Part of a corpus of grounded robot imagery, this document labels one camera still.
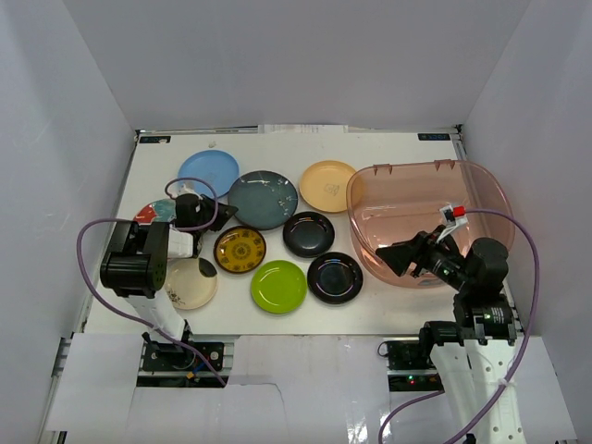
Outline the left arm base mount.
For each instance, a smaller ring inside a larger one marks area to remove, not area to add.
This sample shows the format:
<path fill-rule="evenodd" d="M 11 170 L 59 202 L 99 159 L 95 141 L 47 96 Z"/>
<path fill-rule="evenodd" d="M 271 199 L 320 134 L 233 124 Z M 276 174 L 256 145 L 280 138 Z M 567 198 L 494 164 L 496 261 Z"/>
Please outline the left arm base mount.
<path fill-rule="evenodd" d="M 223 376 L 225 343 L 192 341 L 187 343 L 203 358 L 170 342 L 158 342 L 142 334 L 143 349 L 136 385 L 157 389 L 222 389 L 228 382 Z"/>

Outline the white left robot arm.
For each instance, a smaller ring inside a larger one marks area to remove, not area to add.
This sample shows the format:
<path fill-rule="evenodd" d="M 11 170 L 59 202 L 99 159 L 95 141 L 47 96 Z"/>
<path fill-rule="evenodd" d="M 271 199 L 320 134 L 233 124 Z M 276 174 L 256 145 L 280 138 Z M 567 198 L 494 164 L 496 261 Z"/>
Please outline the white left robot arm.
<path fill-rule="evenodd" d="M 169 219 L 116 223 L 100 279 L 161 339 L 168 340 L 164 358 L 174 368 L 184 369 L 193 363 L 196 349 L 186 340 L 191 330 L 179 312 L 210 302 L 218 284 L 215 266 L 201 256 L 203 237 L 221 230 L 238 208 L 193 193 L 171 202 Z"/>

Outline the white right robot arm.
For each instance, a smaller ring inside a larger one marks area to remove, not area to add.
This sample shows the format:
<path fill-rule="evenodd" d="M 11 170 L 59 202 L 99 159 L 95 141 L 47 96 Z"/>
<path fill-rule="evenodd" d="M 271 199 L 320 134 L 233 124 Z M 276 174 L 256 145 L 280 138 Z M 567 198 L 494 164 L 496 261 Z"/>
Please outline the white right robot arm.
<path fill-rule="evenodd" d="M 451 238 L 421 231 L 411 240 L 376 250 L 396 275 L 428 272 L 454 289 L 451 321 L 428 321 L 417 355 L 436 369 L 460 428 L 454 442 L 523 443 L 516 389 L 512 385 L 520 342 L 503 292 L 508 251 L 491 238 L 474 240 L 461 254 Z"/>

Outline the dark teal blossom plate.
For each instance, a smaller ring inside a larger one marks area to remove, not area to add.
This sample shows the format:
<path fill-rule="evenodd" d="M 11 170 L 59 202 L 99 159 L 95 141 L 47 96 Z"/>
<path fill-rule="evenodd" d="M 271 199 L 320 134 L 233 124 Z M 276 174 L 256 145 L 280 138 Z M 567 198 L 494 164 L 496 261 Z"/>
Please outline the dark teal blossom plate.
<path fill-rule="evenodd" d="M 243 174 L 228 192 L 228 205 L 238 209 L 237 220 L 258 230 L 282 226 L 295 214 L 298 203 L 298 192 L 292 182 L 268 170 Z"/>

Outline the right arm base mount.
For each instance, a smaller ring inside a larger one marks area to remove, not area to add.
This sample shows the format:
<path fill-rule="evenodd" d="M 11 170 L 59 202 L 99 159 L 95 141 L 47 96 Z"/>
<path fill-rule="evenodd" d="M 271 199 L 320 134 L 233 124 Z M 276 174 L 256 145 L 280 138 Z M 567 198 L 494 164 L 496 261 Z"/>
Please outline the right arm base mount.
<path fill-rule="evenodd" d="M 417 339 L 385 340 L 376 351 L 379 357 L 386 360 L 391 393 L 443 390 L 436 367 L 423 355 Z"/>

